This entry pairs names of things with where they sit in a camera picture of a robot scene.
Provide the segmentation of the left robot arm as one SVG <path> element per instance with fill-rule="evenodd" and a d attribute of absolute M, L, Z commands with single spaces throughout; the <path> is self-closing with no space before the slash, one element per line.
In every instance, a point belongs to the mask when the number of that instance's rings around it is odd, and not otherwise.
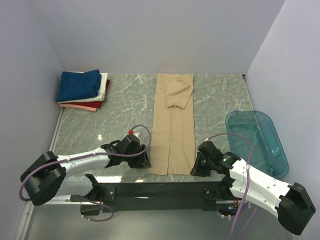
<path fill-rule="evenodd" d="M 21 176 L 19 197 L 40 206 L 56 196 L 78 195 L 88 201 L 104 196 L 102 187 L 92 174 L 93 169 L 105 169 L 126 162 L 130 168 L 150 168 L 147 150 L 149 144 L 128 134 L 100 147 L 73 155 L 43 153 Z"/>

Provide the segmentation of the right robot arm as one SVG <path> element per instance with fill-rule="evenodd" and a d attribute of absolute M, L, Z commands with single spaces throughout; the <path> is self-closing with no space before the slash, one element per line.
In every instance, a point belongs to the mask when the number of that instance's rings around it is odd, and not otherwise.
<path fill-rule="evenodd" d="M 316 213 L 306 188 L 289 184 L 247 165 L 231 152 L 222 153 L 209 140 L 197 148 L 191 175 L 207 177 L 211 171 L 223 174 L 215 190 L 206 193 L 216 200 L 244 199 L 274 215 L 290 233 L 301 235 Z"/>

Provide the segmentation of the beige t shirt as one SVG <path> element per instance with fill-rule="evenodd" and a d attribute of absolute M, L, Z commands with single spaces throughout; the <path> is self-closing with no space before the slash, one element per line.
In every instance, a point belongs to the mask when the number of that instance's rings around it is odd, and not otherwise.
<path fill-rule="evenodd" d="M 196 159 L 194 76 L 160 73 L 157 77 L 149 172 L 189 175 Z"/>

